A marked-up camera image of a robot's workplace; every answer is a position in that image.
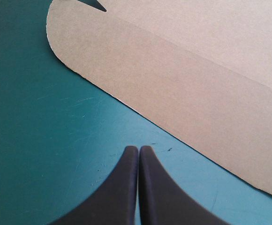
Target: scratch mark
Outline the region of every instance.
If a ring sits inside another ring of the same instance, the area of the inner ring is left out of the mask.
[[[74,182],[74,179],[75,179],[75,176],[76,176],[76,172],[77,172],[77,170],[78,170],[78,168],[79,168],[79,166],[80,166],[80,164],[81,164],[81,159],[82,159],[82,158],[79,158],[79,160],[78,160],[78,163],[77,163],[76,168],[75,168],[75,171],[74,171],[74,173],[73,173],[73,175],[72,175],[72,179],[71,179],[71,182],[70,182],[69,187],[68,187],[68,189],[67,189],[67,192],[66,192],[66,195],[65,195],[65,198],[64,198],[64,201],[63,201],[63,205],[62,205],[62,206],[65,205],[65,201],[66,201],[67,198],[68,198],[68,194],[69,194],[69,192],[70,192],[70,190],[71,190],[72,183]]]
[[[78,100],[78,102],[83,102],[83,101],[87,101],[87,100],[90,100],[90,99],[93,99],[94,97],[88,97],[88,98],[84,98],[84,99],[81,99],[81,100]]]
[[[78,105],[82,105],[82,103],[72,105],[72,107],[75,107],[75,106],[78,106]]]
[[[216,193],[215,193],[215,197],[213,199],[213,203],[212,203],[212,207],[211,207],[211,212],[213,212],[213,208],[215,206],[218,194],[219,194],[219,187],[218,187],[218,181],[217,181],[216,182]]]
[[[51,95],[53,95],[53,94],[50,94],[50,95],[45,95],[45,96],[39,97],[39,98],[37,98],[36,100],[40,100],[40,99],[43,99],[43,98],[49,97],[49,96],[51,96]]]

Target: green cutting mat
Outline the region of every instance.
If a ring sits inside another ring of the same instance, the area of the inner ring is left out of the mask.
[[[126,145],[153,146],[176,182],[222,219],[272,225],[272,196],[67,69],[46,39],[49,4],[0,0],[0,225],[62,216],[103,182]]]

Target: cardboard piece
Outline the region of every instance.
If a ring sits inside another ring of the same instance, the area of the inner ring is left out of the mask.
[[[272,194],[272,1],[53,0],[70,69]]]

